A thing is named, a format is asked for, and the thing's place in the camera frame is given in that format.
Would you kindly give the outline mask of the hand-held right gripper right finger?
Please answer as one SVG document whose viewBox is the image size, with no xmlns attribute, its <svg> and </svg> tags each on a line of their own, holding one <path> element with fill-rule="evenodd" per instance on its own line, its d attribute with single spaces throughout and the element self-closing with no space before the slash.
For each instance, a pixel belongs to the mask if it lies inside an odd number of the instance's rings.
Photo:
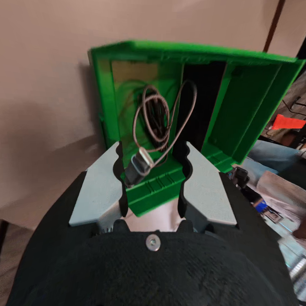
<svg viewBox="0 0 306 306">
<path fill-rule="evenodd" d="M 191 221 L 197 232 L 214 224 L 235 227 L 237 220 L 219 170 L 188 141 L 179 153 L 185 176 L 178 199 L 179 216 Z"/>
</svg>

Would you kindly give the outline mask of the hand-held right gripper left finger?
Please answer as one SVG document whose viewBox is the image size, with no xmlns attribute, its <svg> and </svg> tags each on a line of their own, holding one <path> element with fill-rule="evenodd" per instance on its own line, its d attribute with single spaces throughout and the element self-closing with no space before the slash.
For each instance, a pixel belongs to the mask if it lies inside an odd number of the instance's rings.
<svg viewBox="0 0 306 306">
<path fill-rule="evenodd" d="M 96 223 L 100 228 L 113 228 L 115 221 L 127 215 L 122 157 L 122 143 L 118 141 L 87 169 L 70 226 Z"/>
</svg>

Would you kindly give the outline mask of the green plastic bin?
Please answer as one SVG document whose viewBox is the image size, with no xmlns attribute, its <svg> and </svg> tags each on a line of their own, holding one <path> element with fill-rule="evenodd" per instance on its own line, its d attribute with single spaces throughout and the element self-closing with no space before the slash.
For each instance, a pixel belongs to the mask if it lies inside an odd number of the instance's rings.
<svg viewBox="0 0 306 306">
<path fill-rule="evenodd" d="M 220 46 L 129 40 L 88 51 L 98 87 L 106 147 L 120 141 L 126 168 L 139 148 L 161 159 L 126 188 L 138 217 L 179 196 L 179 161 L 190 142 L 223 173 L 243 162 L 299 74 L 305 60 Z M 160 99 L 166 134 L 157 138 L 146 104 Z M 141 111 L 154 148 L 143 124 Z"/>
</svg>

